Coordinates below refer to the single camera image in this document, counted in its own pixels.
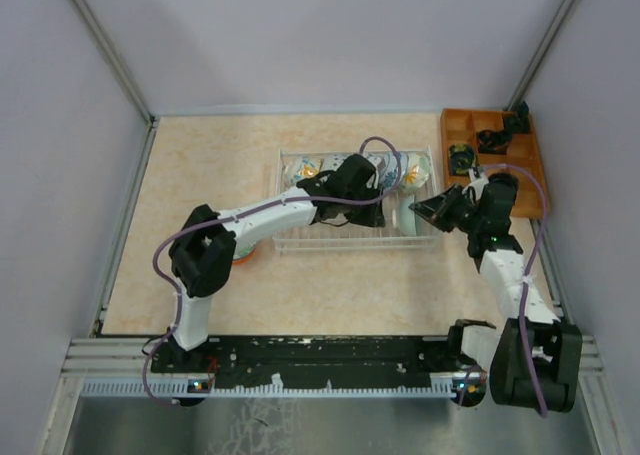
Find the pale green ringed bowl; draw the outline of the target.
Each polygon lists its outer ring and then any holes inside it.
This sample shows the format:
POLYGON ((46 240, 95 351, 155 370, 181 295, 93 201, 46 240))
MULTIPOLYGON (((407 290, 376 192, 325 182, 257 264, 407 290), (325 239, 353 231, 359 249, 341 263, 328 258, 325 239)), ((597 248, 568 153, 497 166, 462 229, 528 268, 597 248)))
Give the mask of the pale green ringed bowl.
POLYGON ((411 210, 411 205, 414 202, 414 195, 404 197, 392 210, 393 226, 406 237, 416 237, 418 235, 416 216, 411 210))

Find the blue white patterned bowl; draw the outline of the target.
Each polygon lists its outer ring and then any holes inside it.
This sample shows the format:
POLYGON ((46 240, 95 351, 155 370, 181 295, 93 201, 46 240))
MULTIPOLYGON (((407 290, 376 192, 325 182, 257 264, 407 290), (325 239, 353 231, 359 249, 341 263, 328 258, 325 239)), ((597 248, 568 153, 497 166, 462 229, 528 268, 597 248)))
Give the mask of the blue white patterned bowl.
POLYGON ((409 155, 407 151, 400 151, 398 155, 392 152, 388 155, 387 171, 385 183, 388 188, 395 187, 405 193, 409 192, 407 182, 405 181, 408 172, 409 155))

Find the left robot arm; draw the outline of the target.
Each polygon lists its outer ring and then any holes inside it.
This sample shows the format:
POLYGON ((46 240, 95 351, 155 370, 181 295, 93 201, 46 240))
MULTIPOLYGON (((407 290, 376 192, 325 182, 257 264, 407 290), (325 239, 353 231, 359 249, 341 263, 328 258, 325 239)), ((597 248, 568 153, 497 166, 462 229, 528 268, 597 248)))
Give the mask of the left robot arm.
POLYGON ((220 212, 207 204, 196 207, 182 230, 159 247, 168 251, 171 273, 159 269, 159 252, 152 259, 154 270, 173 285, 178 299, 169 332, 174 362, 189 372, 206 364, 213 295, 228 282, 243 251, 278 232, 339 216, 353 225, 382 227, 386 195, 376 166, 352 154, 337 169, 302 179, 263 202, 220 212))

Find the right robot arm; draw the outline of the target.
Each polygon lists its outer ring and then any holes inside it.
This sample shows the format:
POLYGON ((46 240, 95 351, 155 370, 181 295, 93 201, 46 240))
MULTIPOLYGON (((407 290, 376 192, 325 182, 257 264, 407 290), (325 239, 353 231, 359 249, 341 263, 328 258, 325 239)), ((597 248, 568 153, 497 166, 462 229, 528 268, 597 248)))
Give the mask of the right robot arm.
POLYGON ((575 403, 582 334, 542 299, 531 275, 537 250, 524 253, 511 234, 511 212, 519 188, 515 176, 480 169, 467 186, 455 184, 411 211, 442 232, 467 237, 467 253, 488 283, 505 319, 503 329, 459 320, 446 347, 448 362, 461 371, 484 371, 495 403, 530 408, 542 417, 566 413, 575 403))

